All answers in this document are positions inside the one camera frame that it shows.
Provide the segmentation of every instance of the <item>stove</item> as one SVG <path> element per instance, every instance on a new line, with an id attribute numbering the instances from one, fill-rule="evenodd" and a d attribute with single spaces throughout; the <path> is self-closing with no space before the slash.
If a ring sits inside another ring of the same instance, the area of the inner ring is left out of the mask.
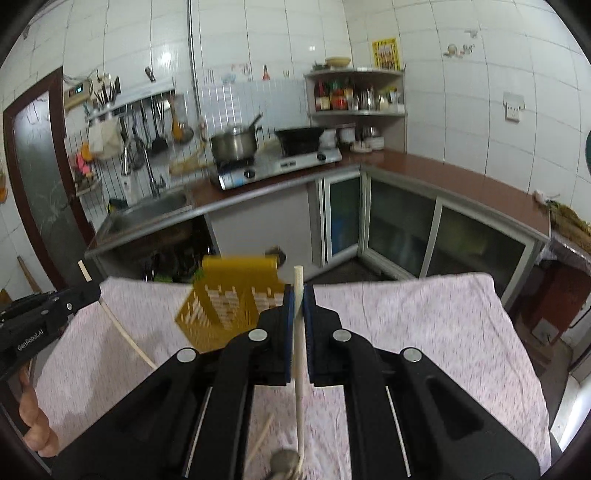
<path id="1" fill-rule="evenodd" d="M 209 178 L 218 188 L 230 190 L 284 173 L 335 163 L 342 158 L 338 148 L 283 157 L 281 148 L 271 145 L 258 152 L 254 158 L 209 167 Z"/>

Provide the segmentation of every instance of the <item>finger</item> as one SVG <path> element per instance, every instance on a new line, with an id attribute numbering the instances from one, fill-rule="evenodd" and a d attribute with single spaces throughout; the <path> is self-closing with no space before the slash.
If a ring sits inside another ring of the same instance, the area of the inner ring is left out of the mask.
<path id="1" fill-rule="evenodd" d="M 23 365 L 18 371 L 18 379 L 21 381 L 21 386 L 23 388 L 28 387 L 31 384 L 27 365 Z"/>
<path id="2" fill-rule="evenodd" d="M 21 403 L 18 406 L 18 412 L 25 424 L 32 427 L 39 416 L 39 402 L 35 389 L 27 385 L 22 391 Z"/>
<path id="3" fill-rule="evenodd" d="M 39 456 L 42 458 L 55 457 L 60 449 L 60 441 L 57 438 L 56 433 L 50 429 L 49 440 L 44 448 L 39 450 Z"/>
<path id="4" fill-rule="evenodd" d="M 47 445 L 50 432 L 49 419 L 42 410 L 39 410 L 39 416 L 37 417 L 35 425 L 33 425 L 24 436 L 25 443 L 31 450 L 37 452 L 45 448 Z"/>

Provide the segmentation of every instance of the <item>bowl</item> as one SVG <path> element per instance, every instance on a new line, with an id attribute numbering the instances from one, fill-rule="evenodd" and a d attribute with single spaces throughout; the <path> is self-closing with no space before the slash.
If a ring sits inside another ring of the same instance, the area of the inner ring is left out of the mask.
<path id="1" fill-rule="evenodd" d="M 330 57 L 326 59 L 326 64 L 334 69 L 344 69 L 351 63 L 351 59 L 347 57 Z"/>

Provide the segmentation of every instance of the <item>glass cabinet door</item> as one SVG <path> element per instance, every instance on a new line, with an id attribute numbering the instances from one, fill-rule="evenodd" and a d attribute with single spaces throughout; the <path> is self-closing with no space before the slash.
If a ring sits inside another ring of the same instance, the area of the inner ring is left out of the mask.
<path id="1" fill-rule="evenodd" d="M 435 200 L 371 179 L 368 247 L 418 277 Z"/>
<path id="2" fill-rule="evenodd" d="M 328 240 L 327 259 L 357 246 L 361 183 L 359 175 L 348 179 L 328 179 L 324 188 Z"/>
<path id="3" fill-rule="evenodd" d="M 522 241 L 444 205 L 427 276 L 489 273 L 502 297 L 525 249 Z"/>

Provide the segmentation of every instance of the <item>cooking pot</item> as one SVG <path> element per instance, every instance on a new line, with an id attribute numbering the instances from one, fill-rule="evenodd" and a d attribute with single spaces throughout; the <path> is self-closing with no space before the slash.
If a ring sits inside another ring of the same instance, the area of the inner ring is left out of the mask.
<path id="1" fill-rule="evenodd" d="M 254 156 L 258 149 L 255 124 L 261 119 L 259 113 L 250 125 L 231 125 L 211 138 L 212 153 L 217 163 L 239 161 Z"/>

